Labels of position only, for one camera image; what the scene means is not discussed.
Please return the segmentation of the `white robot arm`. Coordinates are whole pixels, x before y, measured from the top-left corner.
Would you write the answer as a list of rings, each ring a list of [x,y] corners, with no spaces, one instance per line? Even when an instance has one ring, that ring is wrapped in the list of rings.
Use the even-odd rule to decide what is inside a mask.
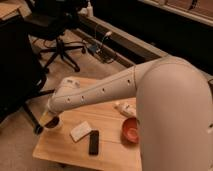
[[[213,171],[213,92],[202,72],[180,57],[138,64],[83,88],[66,77],[40,124],[66,110],[132,97],[143,171]]]

